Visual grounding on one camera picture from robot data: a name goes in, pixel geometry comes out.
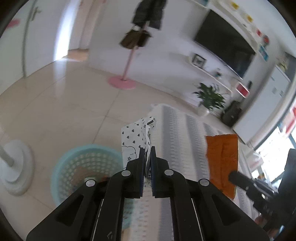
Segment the white heart pattern paper bag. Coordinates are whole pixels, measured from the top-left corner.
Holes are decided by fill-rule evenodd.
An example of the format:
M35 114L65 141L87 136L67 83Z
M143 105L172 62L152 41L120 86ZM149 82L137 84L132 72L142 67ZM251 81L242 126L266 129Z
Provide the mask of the white heart pattern paper bag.
M141 118L121 128L121 153L123 168L129 161L139 158L140 149L144 149L144 186L152 186L151 181L151 135L157 122L153 116Z

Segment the teal plastic waste basket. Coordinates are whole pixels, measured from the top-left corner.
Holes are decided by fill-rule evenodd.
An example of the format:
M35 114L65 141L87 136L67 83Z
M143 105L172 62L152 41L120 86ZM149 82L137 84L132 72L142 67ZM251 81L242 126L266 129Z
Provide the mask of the teal plastic waste basket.
M112 148L90 144L66 152L51 176L51 195L59 206L88 179L102 182L123 170L122 154Z

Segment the orange plastic bag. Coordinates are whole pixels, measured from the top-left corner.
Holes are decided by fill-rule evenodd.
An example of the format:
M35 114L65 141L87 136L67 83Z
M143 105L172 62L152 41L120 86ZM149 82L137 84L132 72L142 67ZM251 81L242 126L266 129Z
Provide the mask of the orange plastic bag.
M238 170L238 137L236 134L207 136L207 159L210 182L230 199L235 198L235 185L229 174Z

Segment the white cabinet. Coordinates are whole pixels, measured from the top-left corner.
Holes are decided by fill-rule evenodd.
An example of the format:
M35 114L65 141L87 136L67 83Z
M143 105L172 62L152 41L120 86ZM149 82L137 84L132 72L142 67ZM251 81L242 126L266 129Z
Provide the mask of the white cabinet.
M243 143L248 143L263 127L289 85L290 79L280 67L275 66L263 89L233 127Z

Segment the black guitar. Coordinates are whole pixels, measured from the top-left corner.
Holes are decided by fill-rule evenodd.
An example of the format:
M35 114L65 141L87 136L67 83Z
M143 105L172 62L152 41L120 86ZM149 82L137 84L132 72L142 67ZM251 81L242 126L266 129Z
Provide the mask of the black guitar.
M221 114L222 123L228 127L233 127L242 111L240 106L241 103L239 101L232 101L229 107L227 107Z

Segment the pink top standing table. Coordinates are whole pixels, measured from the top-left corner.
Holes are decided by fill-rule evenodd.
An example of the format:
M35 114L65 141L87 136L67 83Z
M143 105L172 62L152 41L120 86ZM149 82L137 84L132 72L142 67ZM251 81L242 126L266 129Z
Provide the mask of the pink top standing table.
M13 196L27 192L34 175L31 151L16 135L18 118L33 100L25 78L25 41L35 1L22 5L1 36L1 184Z

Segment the potted green plant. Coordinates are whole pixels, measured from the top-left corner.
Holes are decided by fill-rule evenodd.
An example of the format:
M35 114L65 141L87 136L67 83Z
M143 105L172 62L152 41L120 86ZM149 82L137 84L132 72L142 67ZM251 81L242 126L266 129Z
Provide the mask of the potted green plant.
M197 91L193 92L200 103L197 107L197 115L200 117L207 116L214 109L223 109L225 107L225 98L219 93L219 87L216 85L205 85L204 83L199 83L196 86Z

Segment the small figurine on shelf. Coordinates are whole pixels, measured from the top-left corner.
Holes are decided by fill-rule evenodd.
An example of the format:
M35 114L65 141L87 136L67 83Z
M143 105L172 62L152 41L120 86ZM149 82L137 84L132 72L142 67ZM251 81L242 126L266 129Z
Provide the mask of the small figurine on shelf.
M219 79L222 76L221 70L219 68L217 68L216 72L215 72L215 78Z

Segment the pink coat rack stand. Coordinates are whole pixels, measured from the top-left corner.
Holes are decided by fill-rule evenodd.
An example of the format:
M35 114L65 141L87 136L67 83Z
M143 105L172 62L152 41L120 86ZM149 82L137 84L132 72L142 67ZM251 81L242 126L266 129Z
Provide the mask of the pink coat rack stand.
M132 46L132 48L130 49L130 54L128 56L128 60L127 60L127 63L125 65L125 69L124 69L123 74L118 75L118 76L112 76L107 80L107 82L111 86L113 86L113 87L115 87L117 89L121 89L121 90L135 89L135 82L127 77L127 73L129 71L130 65L132 63L132 58L133 58L134 53L135 53L135 51L137 49L137 45L135 44L135 41L132 41L130 46Z

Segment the white wavy lower shelf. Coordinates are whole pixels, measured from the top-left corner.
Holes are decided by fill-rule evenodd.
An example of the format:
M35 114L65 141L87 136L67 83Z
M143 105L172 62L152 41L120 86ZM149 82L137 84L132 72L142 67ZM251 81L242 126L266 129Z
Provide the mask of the white wavy lower shelf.
M197 71L201 74L203 74L208 80L212 80L215 84L217 84L219 87L225 90L227 94L230 96L233 95L233 84L231 83L232 77L234 76L231 70L225 66L222 62L219 61L219 59L210 59L205 58L207 61L205 63L205 66L203 68L199 68L192 64L192 57L196 53L190 53L187 57L187 62L192 67L197 69ZM215 78L215 72L219 68L221 70L222 76L219 79Z

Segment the framed butterfly picture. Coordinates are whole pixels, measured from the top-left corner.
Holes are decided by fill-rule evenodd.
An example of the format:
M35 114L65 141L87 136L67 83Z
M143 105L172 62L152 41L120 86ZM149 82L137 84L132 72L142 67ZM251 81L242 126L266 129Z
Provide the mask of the framed butterfly picture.
M199 68L203 68L205 66L206 61L207 60L205 58L198 54L194 54L194 56L192 57L192 64Z

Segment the brown hanging bag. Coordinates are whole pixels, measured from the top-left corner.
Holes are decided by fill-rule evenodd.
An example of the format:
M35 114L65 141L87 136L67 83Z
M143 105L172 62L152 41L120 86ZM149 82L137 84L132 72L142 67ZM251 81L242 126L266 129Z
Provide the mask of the brown hanging bag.
M144 47L152 37L151 33L147 30L137 29L136 26L132 26L130 31L125 34L121 42L119 43L126 49L133 49L134 47Z

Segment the red square wall box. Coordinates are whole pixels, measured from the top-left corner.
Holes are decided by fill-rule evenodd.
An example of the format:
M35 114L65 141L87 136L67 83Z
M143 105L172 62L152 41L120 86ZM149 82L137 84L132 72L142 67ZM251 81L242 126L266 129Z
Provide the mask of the red square wall box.
M250 94L249 89L244 86L241 82L237 82L235 85L235 90L243 97L247 98Z

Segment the black wall television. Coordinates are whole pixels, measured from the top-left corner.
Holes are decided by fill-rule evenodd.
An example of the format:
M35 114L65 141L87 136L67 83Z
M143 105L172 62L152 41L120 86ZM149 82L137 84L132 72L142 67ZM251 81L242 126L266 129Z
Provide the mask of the black wall television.
M210 10L194 41L221 61L240 78L247 72L255 51L224 18Z

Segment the white upper wall shelf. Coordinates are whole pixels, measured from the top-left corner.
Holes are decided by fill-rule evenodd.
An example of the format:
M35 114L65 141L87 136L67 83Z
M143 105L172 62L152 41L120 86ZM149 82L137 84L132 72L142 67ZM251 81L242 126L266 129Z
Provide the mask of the white upper wall shelf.
M255 25L253 18L246 13L234 1L191 1L204 9L212 9L214 6L217 10L226 15L233 21L246 35L251 47L255 50L259 49L263 33Z

